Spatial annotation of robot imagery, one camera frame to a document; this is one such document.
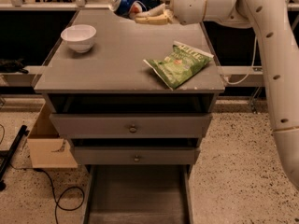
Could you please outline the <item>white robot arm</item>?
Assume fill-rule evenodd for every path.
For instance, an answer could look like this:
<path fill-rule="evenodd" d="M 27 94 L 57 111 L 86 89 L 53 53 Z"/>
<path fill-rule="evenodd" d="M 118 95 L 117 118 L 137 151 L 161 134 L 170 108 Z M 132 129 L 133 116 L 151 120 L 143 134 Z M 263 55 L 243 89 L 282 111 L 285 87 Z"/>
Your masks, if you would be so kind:
<path fill-rule="evenodd" d="M 146 12 L 134 12 L 143 24 L 186 25 L 214 21 L 251 27 L 263 68 L 270 124 L 282 168 L 299 188 L 299 48 L 289 24 L 286 0 L 160 0 Z"/>

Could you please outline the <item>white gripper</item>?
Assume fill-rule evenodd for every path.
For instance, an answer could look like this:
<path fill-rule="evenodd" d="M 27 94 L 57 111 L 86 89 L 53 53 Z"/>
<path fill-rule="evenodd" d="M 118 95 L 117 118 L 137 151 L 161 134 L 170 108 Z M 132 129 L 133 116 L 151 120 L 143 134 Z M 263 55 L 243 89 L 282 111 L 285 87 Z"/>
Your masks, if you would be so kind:
<path fill-rule="evenodd" d="M 139 24 L 183 25 L 201 22 L 206 13 L 207 0 L 171 0 L 170 6 L 161 4 L 149 11 L 141 11 L 141 6 L 133 5 L 129 11 L 129 18 Z"/>

